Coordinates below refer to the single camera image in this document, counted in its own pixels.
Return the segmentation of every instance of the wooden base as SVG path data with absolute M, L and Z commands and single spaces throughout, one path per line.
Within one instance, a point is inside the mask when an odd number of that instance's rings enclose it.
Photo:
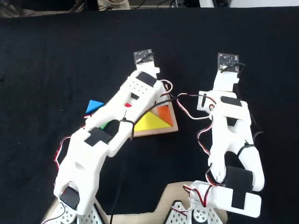
M 182 185 L 190 185 L 191 182 L 178 182 L 168 184 L 160 198 L 159 204 L 154 212 L 146 212 L 141 214 L 124 214 L 124 215 L 114 215 L 113 224 L 163 224 L 168 211 L 175 200 L 182 201 L 185 208 L 189 208 L 188 194 L 183 190 Z M 98 201 L 96 201 L 97 207 L 99 208 L 100 214 L 106 224 L 110 221 L 110 215 L 107 215 L 101 208 Z M 46 213 L 44 219 L 50 218 L 55 208 L 58 206 L 58 200 L 56 199 L 48 212 Z M 228 220 L 227 213 L 222 210 L 215 209 L 219 218 L 223 223 Z

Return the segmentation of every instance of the black tablecloth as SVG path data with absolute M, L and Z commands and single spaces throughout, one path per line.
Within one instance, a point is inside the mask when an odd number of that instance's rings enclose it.
M 38 223 L 52 203 L 53 155 L 83 123 L 90 99 L 107 102 L 135 69 L 133 52 L 153 49 L 174 93 L 210 90 L 217 53 L 247 65 L 239 89 L 264 130 L 265 187 L 258 219 L 296 218 L 299 8 L 136 10 L 0 20 L 0 221 Z M 189 103 L 196 112 L 196 99 Z M 153 211 L 166 184 L 204 180 L 195 134 L 208 121 L 175 105 L 179 131 L 127 141 L 107 158 L 97 198 L 110 212 L 127 154 L 116 213 Z M 211 145 L 211 134 L 203 141 Z

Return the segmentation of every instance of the yellow triangle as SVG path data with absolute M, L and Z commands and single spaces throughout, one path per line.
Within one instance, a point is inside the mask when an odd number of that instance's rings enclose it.
M 152 112 L 147 112 L 140 121 L 135 125 L 134 131 L 152 130 L 158 128 L 171 127 L 165 121 L 154 115 Z

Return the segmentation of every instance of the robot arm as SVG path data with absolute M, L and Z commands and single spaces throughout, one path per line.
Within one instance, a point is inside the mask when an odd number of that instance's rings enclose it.
M 165 89 L 157 80 L 159 68 L 154 66 L 153 56 L 146 56 L 148 53 L 151 50 L 135 52 L 137 70 L 105 106 L 86 120 L 85 127 L 71 136 L 67 155 L 57 174 L 54 195 L 78 215 L 84 215 L 94 203 L 105 158 L 119 151 L 131 135 L 132 122 L 156 102 L 167 99 L 161 96 Z M 147 60 L 138 63 L 140 57 L 145 56 Z M 119 120 L 120 125 L 117 134 L 110 136 L 99 127 L 113 119 Z
M 219 54 L 213 90 L 199 92 L 202 96 L 199 97 L 197 109 L 210 113 L 213 119 L 213 145 L 208 158 L 210 169 L 207 180 L 212 180 L 214 186 L 208 193 L 206 204 L 258 217 L 261 198 L 251 192 L 263 189 L 264 175 L 259 152 L 252 139 L 248 105 L 232 92 L 233 85 L 239 80 L 239 66 L 230 66 L 233 64 L 239 64 L 238 56 Z M 204 96 L 216 101 L 214 109 L 210 110 L 213 102 Z M 224 159 L 227 151 L 236 154 L 245 169 L 227 167 Z M 206 192 L 209 184 L 194 182 L 192 187 Z

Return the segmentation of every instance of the green piece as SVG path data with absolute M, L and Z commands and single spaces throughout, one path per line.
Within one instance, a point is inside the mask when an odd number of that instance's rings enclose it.
M 107 123 L 105 123 L 105 124 L 102 124 L 102 125 L 100 126 L 100 129 L 104 130 L 105 127 L 107 126 L 107 124 L 109 124 L 109 122 L 107 122 Z

